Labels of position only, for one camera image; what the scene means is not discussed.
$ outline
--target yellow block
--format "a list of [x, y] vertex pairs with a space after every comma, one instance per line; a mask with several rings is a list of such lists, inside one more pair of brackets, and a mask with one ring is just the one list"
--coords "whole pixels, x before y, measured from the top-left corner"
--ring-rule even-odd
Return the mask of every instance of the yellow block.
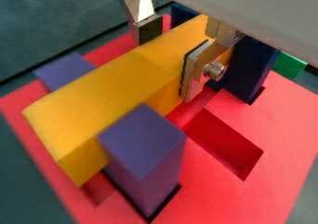
[[107, 165], [96, 134], [140, 103], [166, 115], [182, 102], [178, 91], [185, 54], [206, 39], [206, 20], [199, 16], [189, 21], [23, 111], [78, 186]]

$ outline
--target metal bracket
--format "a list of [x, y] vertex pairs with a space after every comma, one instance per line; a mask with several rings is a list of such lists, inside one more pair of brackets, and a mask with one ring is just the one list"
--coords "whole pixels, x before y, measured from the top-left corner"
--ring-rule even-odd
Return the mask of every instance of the metal bracket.
[[132, 37], [138, 45], [162, 34], [162, 16], [155, 14], [151, 0], [119, 0], [127, 17]]
[[206, 40], [186, 54], [179, 91], [185, 102], [190, 102], [198, 96], [203, 91], [203, 84], [210, 79], [222, 79], [227, 65], [221, 64], [219, 57], [243, 37], [235, 28], [214, 18], [207, 20], [205, 33], [215, 38], [215, 41]]

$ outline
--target purple block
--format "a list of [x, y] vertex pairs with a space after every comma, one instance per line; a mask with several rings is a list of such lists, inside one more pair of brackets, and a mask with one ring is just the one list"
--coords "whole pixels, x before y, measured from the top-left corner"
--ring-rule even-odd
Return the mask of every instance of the purple block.
[[111, 155], [106, 173], [150, 217], [178, 185], [186, 135], [143, 104], [98, 138]]
[[47, 63], [34, 71], [50, 91], [80, 78], [95, 66], [75, 52]]

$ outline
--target wooden block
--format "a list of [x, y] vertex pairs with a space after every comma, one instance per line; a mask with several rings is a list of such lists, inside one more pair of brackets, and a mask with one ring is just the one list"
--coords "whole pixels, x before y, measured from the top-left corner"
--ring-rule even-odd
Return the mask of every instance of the wooden block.
[[287, 79], [293, 80], [306, 66], [308, 63], [305, 61], [282, 51], [274, 63], [274, 71], [283, 75]]
[[52, 92], [94, 69], [95, 66], [74, 52], [47, 63], [43, 67], [36, 69], [34, 73]]
[[[140, 103], [166, 115], [182, 102], [183, 57], [206, 39], [206, 20], [199, 16], [189, 21], [24, 109], [24, 117], [56, 162], [75, 155], [83, 145], [87, 149], [96, 146], [98, 151], [92, 138]], [[63, 162], [62, 169], [79, 186], [107, 165], [107, 157], [100, 154], [98, 163], [90, 162], [86, 156], [78, 157], [76, 169]], [[80, 178], [74, 176], [78, 170]]]
[[106, 172], [150, 217], [178, 185], [186, 134], [142, 104], [98, 139], [112, 157]]

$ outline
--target red platform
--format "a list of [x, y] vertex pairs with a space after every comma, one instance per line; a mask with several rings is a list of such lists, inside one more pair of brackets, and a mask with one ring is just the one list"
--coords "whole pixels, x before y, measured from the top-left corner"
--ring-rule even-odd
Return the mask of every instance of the red platform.
[[[106, 63], [110, 48], [120, 54], [111, 43], [86, 58]], [[169, 115], [194, 139], [207, 135], [187, 141], [182, 189], [153, 223], [285, 223], [318, 152], [318, 97], [274, 72], [265, 86], [253, 106], [206, 88]], [[0, 110], [67, 211], [78, 223], [146, 223], [102, 173], [79, 189], [56, 166], [22, 116], [46, 93], [35, 81], [0, 99]], [[207, 152], [209, 133], [222, 146]]]

